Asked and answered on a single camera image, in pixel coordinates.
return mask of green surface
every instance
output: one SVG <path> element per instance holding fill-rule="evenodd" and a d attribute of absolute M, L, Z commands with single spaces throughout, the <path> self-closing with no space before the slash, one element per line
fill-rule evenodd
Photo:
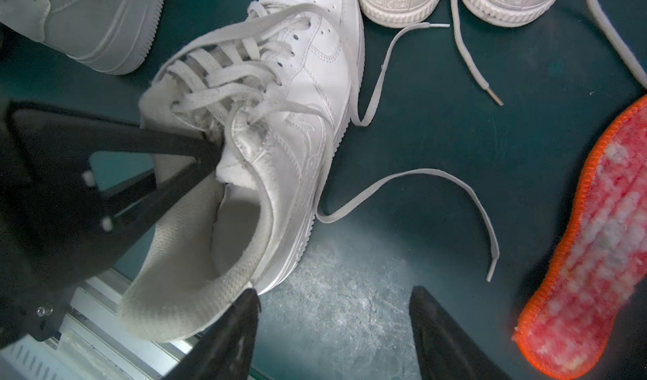
<path fill-rule="evenodd" d="M 245 18 L 251 0 L 166 0 L 147 61 L 131 75 L 98 74 L 64 55 L 7 34 L 0 85 L 16 99 L 137 120 L 136 102 L 161 63 L 193 38 Z M 600 0 L 647 63 L 645 0 Z M 516 317 L 537 288 L 567 224 L 578 173 L 605 127 L 643 95 L 596 29 L 584 0 L 557 0 L 530 25 L 488 25 L 462 4 L 463 37 L 505 102 L 473 81 L 452 30 L 417 30 L 393 52 L 372 125 L 351 126 L 322 206 L 350 200 L 385 175 L 440 168 L 469 183 L 501 246 L 485 281 L 488 241 L 457 186 L 432 177 L 389 183 L 340 222 L 316 223 L 295 272 L 261 297 L 254 366 L 275 379 L 418 379 L 408 318 L 425 286 L 514 379 L 546 379 L 512 342 Z M 449 0 L 430 17 L 449 22 Z M 395 30 L 365 20 L 368 105 Z M 134 276 L 146 241 L 119 269 Z M 647 286 L 619 316 L 600 364 L 585 379 L 647 377 Z"/>

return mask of rubber outsole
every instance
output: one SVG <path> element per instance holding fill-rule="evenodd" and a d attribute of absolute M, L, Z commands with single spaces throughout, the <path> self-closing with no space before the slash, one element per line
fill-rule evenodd
<path fill-rule="evenodd" d="M 141 1 L 128 1 L 112 36 L 99 53 L 88 58 L 70 57 L 110 75 L 125 75 L 139 68 L 151 50 L 164 6 L 164 0 L 149 0 L 151 3 L 144 6 Z"/>
<path fill-rule="evenodd" d="M 370 0 L 359 0 L 364 15 L 384 27 L 404 28 L 420 23 L 432 14 L 440 0 L 426 0 L 422 5 L 407 12 L 390 12 L 377 7 Z"/>
<path fill-rule="evenodd" d="M 489 0 L 462 0 L 467 9 L 477 18 L 500 27 L 527 25 L 540 17 L 556 0 L 548 0 L 527 10 L 513 10 L 497 6 Z"/>

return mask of white shoelace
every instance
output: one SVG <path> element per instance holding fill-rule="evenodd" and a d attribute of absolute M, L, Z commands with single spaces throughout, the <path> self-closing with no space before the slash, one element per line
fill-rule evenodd
<path fill-rule="evenodd" d="M 603 31 L 604 35 L 607 37 L 613 48 L 618 52 L 618 55 L 622 59 L 622 62 L 627 66 L 629 71 L 632 73 L 636 81 L 640 83 L 645 89 L 647 89 L 647 74 L 645 73 L 643 67 L 638 62 L 634 53 L 631 52 L 631 49 L 625 44 L 622 40 L 618 31 L 613 27 L 609 19 L 604 14 L 602 7 L 598 0 L 586 0 L 586 4 L 589 7 L 589 11 L 593 14 L 593 18 L 598 24 L 598 27 Z M 452 21 L 454 23 L 454 39 L 456 40 L 456 46 L 458 51 L 461 53 L 467 68 L 472 73 L 472 76 L 476 82 L 483 88 L 487 93 L 490 94 L 492 99 L 499 106 L 503 106 L 503 102 L 499 97 L 490 89 L 490 84 L 485 80 L 479 68 L 476 67 L 470 52 L 467 50 L 465 43 L 463 43 L 463 36 L 461 35 L 461 20 L 458 14 L 458 0 L 451 0 L 452 5 Z"/>
<path fill-rule="evenodd" d="M 598 0 L 586 0 L 586 5 L 589 7 L 589 11 L 591 11 L 598 27 L 603 31 L 604 36 L 607 37 L 613 48 L 618 52 L 622 62 L 624 62 L 631 74 L 636 78 L 636 81 L 643 88 L 647 89 L 647 74 L 645 74 L 645 70 L 641 67 L 641 64 L 636 59 L 636 56 L 634 56 L 634 53 L 631 52 L 631 49 L 622 40 L 622 37 L 620 37 L 618 31 L 613 27 L 609 18 L 606 17 Z"/>
<path fill-rule="evenodd" d="M 214 131 L 216 128 L 220 128 L 218 127 L 219 125 L 223 125 L 227 141 L 231 141 L 232 139 L 232 121 L 236 114 L 243 109 L 247 112 L 247 123 L 249 124 L 254 124 L 271 113 L 286 111 L 321 117 L 325 121 L 324 125 L 326 128 L 330 130 L 328 134 L 330 139 L 326 142 L 321 177 L 318 180 L 318 186 L 315 191 L 314 204 L 318 206 L 334 156 L 334 128 L 332 122 L 321 109 L 315 109 L 288 100 L 264 99 L 263 93 L 267 90 L 268 85 L 280 85 L 281 80 L 263 61 L 274 54 L 286 57 L 293 55 L 289 44 L 276 40 L 279 31 L 287 27 L 293 29 L 308 28 L 310 23 L 310 19 L 307 16 L 308 12 L 320 15 L 332 25 L 342 42 L 342 48 L 344 49 L 346 58 L 349 59 L 351 73 L 351 120 L 355 125 L 367 126 L 375 116 L 382 93 L 386 69 L 393 46 L 397 40 L 411 30 L 418 28 L 449 27 L 449 25 L 419 23 L 402 29 L 393 38 L 386 53 L 384 64 L 382 65 L 382 72 L 376 83 L 371 101 L 364 117 L 360 120 L 357 109 L 359 94 L 357 65 L 352 60 L 352 52 L 349 49 L 344 33 L 335 20 L 325 10 L 314 4 L 290 6 L 274 13 L 269 13 L 267 9 L 258 2 L 252 2 L 248 9 L 250 17 L 245 22 L 215 30 L 193 40 L 160 68 L 155 79 L 159 80 L 166 72 L 170 72 L 182 79 L 191 92 L 185 94 L 181 101 L 174 103 L 172 106 L 172 112 L 175 117 L 191 128 L 205 133 Z M 205 47 L 214 46 L 220 48 L 220 52 L 212 51 L 209 53 L 205 50 Z M 245 59 L 241 57 L 241 52 L 244 53 Z M 237 153 L 236 156 L 241 163 L 245 163 L 240 153 Z M 487 281 L 489 282 L 499 258 L 499 246 L 494 233 L 494 227 L 472 188 L 457 177 L 441 170 L 421 168 L 384 177 L 362 191 L 358 196 L 333 214 L 324 215 L 317 210 L 317 218 L 323 223 L 335 222 L 349 214 L 386 182 L 400 176 L 413 174 L 434 175 L 448 179 L 467 191 L 474 203 L 476 203 L 490 236 L 490 254 L 492 255 L 492 261 L 487 275 Z"/>

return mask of gray sneaker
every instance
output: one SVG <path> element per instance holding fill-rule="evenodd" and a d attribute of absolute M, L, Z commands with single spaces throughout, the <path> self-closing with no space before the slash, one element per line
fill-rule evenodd
<path fill-rule="evenodd" d="M 0 23 L 100 72 L 139 67 L 164 0 L 0 0 Z"/>

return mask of red insole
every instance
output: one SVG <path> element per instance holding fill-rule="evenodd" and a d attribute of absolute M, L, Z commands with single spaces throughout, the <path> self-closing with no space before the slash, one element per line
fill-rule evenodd
<path fill-rule="evenodd" d="M 584 375 L 647 273 L 647 96 L 625 110 L 586 160 L 573 213 L 542 286 L 513 336 L 555 379 Z"/>

